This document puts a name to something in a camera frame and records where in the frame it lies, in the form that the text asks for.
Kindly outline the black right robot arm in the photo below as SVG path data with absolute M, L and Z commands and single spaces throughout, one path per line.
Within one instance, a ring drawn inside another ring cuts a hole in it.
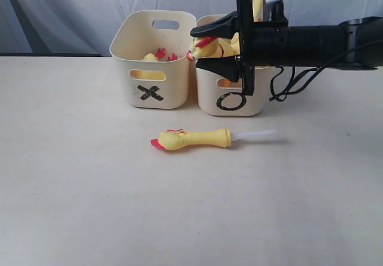
M 222 58 L 196 55 L 198 68 L 214 72 L 231 82 L 242 80 L 242 94 L 254 93 L 254 67 L 285 66 L 305 70 L 293 75 L 280 93 L 270 100 L 282 102 L 298 94 L 324 69 L 375 70 L 382 66 L 382 17 L 348 20 L 332 26 L 289 26 L 283 0 L 265 3 L 270 17 L 263 22 L 253 18 L 252 0 L 236 0 L 236 11 L 207 25 L 195 27 L 190 35 L 198 46 L 217 38 L 239 35 L 240 53 Z

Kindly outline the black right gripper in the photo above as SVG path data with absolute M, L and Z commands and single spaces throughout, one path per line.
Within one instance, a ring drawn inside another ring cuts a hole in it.
M 231 82 L 242 79 L 242 94 L 252 96 L 255 90 L 256 66 L 287 64 L 288 19 L 279 22 L 255 22 L 252 0 L 236 0 L 237 11 L 211 23 L 194 27 L 194 38 L 232 38 L 239 32 L 240 58 L 208 57 L 198 59 L 196 67 L 213 72 Z

